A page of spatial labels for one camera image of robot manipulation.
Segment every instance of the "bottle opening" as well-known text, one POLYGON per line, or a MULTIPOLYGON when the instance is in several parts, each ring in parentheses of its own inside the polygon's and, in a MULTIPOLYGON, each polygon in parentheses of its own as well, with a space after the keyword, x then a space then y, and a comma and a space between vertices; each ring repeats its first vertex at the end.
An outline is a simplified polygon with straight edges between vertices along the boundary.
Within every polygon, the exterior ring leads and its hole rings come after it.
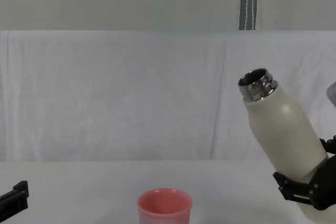
POLYGON ((258 80, 260 80, 263 76, 265 76, 267 70, 265 68, 259 68, 256 70, 253 70, 243 77, 238 82, 239 86, 247 86, 250 85, 258 80))
POLYGON ((241 77, 238 86, 244 101, 252 102, 269 96, 277 88, 277 82, 266 68, 258 68, 241 77))

